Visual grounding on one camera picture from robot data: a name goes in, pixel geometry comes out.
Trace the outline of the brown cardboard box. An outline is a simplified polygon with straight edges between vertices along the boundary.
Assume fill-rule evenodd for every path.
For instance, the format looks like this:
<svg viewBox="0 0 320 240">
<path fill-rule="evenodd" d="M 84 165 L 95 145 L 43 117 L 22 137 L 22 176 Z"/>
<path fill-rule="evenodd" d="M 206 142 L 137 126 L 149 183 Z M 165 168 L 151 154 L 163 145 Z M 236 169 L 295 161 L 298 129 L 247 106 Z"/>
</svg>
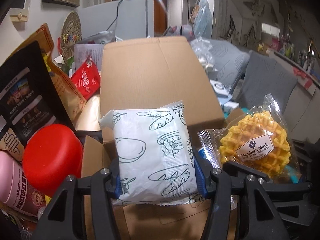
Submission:
<svg viewBox="0 0 320 240">
<path fill-rule="evenodd" d="M 221 128 L 225 119 L 202 66 L 184 37 L 140 38 L 104 47 L 101 117 L 110 110 L 155 109 L 182 101 L 193 153 L 197 134 Z M 81 175 L 92 176 L 118 159 L 113 131 L 86 137 Z M 182 205 L 129 204 L 112 209 L 121 239 L 200 239 L 210 202 Z"/>
</svg>

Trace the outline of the round woven decorative plate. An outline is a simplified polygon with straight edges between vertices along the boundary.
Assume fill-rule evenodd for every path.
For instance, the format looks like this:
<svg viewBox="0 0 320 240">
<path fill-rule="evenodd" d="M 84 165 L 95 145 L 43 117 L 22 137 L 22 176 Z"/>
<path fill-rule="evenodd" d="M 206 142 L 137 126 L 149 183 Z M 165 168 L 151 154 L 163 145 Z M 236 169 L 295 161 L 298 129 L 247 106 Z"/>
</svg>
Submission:
<svg viewBox="0 0 320 240">
<path fill-rule="evenodd" d="M 74 45 L 82 40 L 81 22 L 76 11 L 71 11 L 65 18 L 60 35 L 60 50 L 63 60 L 73 57 Z"/>
</svg>

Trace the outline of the grey sofa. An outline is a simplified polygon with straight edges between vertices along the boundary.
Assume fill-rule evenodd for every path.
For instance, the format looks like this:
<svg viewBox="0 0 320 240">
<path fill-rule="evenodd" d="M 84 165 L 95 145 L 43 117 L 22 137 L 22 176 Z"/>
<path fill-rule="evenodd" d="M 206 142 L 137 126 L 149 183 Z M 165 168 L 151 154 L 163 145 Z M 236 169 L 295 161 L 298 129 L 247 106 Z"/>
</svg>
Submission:
<svg viewBox="0 0 320 240">
<path fill-rule="evenodd" d="M 224 40 L 196 38 L 190 46 L 208 79 L 220 82 L 233 93 L 249 62 L 250 54 Z"/>
</svg>

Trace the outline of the grey cushioned chair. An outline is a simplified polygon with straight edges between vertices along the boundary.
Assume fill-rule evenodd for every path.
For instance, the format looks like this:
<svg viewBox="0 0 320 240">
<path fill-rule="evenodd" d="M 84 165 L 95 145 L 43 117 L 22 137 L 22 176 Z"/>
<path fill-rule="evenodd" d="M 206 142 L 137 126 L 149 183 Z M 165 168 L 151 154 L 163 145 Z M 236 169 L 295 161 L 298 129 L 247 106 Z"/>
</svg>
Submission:
<svg viewBox="0 0 320 240">
<path fill-rule="evenodd" d="M 296 76 L 275 59 L 251 51 L 236 101 L 241 107 L 250 109 L 262 105 L 264 96 L 270 93 L 283 112 L 296 84 Z"/>
</svg>

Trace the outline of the yellow waffle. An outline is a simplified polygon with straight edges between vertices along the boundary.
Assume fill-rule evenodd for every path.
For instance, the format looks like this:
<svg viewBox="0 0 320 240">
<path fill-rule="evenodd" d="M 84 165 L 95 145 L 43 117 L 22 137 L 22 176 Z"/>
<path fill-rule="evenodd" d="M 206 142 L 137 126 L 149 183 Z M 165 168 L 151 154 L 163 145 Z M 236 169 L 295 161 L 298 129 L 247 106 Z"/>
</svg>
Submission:
<svg viewBox="0 0 320 240">
<path fill-rule="evenodd" d="M 272 94 L 263 104 L 234 118 L 222 129 L 198 133 L 204 157 L 213 167 L 228 161 L 247 166 L 278 183 L 298 183 L 301 172 L 280 106 Z"/>
</svg>

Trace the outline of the orange brown paper bag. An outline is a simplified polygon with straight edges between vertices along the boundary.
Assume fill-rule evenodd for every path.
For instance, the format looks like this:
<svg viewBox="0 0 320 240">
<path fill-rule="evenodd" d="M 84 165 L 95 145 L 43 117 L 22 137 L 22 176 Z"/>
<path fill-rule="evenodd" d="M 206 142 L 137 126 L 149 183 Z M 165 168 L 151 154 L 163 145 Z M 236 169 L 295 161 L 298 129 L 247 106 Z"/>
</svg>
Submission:
<svg viewBox="0 0 320 240">
<path fill-rule="evenodd" d="M 33 32 L 26 40 L 24 40 L 14 50 L 14 52 L 17 52 L 34 41 L 38 42 L 40 46 L 44 62 L 54 87 L 71 122 L 74 124 L 84 109 L 87 101 L 76 88 L 75 84 L 72 83 L 67 74 L 65 74 L 62 69 L 53 63 L 52 52 L 54 49 L 54 42 L 50 34 L 48 24 L 42 24 L 39 29 L 37 29 L 37 31 Z"/>
</svg>

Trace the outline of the small red snack bag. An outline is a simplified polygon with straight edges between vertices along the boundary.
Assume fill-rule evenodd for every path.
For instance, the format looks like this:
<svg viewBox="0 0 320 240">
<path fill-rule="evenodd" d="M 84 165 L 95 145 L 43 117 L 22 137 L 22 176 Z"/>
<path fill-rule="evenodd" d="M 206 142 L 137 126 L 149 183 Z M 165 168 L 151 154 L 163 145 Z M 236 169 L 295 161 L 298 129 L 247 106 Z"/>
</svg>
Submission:
<svg viewBox="0 0 320 240">
<path fill-rule="evenodd" d="M 85 100 L 89 100 L 100 89 L 100 74 L 90 55 L 73 74 L 71 81 Z"/>
</svg>

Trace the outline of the white bread print packet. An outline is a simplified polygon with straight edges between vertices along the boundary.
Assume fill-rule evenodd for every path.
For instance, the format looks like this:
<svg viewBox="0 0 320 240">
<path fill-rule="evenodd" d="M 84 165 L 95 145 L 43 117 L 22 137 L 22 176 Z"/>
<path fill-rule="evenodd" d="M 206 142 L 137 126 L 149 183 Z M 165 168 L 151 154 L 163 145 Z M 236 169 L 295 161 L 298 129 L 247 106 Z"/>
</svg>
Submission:
<svg viewBox="0 0 320 240">
<path fill-rule="evenodd" d="M 110 110 L 99 119 L 113 131 L 121 193 L 114 205 L 182 205 L 202 202 L 194 154 L 177 101 L 155 109 Z"/>
</svg>

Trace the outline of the red round lid container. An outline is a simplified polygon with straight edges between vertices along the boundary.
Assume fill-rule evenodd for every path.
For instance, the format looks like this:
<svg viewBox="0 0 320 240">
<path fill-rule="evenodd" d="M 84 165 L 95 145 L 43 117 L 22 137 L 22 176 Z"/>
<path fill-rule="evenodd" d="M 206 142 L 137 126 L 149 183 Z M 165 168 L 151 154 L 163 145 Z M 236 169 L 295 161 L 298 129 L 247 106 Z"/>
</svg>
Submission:
<svg viewBox="0 0 320 240">
<path fill-rule="evenodd" d="M 68 175 L 81 177 L 83 146 L 67 126 L 52 124 L 28 141 L 22 166 L 29 184 L 52 197 Z"/>
</svg>

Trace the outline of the pink lid canister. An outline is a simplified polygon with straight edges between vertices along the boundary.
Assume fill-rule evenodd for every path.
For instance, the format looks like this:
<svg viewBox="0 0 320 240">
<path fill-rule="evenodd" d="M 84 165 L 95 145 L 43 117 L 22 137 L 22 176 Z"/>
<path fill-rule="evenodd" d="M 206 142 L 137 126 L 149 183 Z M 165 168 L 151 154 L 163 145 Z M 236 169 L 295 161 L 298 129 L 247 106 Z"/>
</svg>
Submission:
<svg viewBox="0 0 320 240">
<path fill-rule="evenodd" d="M 28 183 L 22 167 L 4 151 L 0 152 L 0 184 L 1 202 L 20 213 L 36 217 L 46 206 L 44 194 Z"/>
</svg>

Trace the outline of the black printed snack bag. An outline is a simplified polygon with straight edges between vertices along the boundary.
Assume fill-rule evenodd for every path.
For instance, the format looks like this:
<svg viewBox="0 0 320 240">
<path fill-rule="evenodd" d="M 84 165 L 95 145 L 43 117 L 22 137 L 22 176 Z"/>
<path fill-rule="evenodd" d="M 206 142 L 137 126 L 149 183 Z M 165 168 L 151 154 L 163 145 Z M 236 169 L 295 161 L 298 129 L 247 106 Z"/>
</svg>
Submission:
<svg viewBox="0 0 320 240">
<path fill-rule="evenodd" d="M 73 129 L 37 41 L 1 65 L 1 150 L 23 159 L 28 141 L 41 128 L 62 124 Z"/>
</svg>

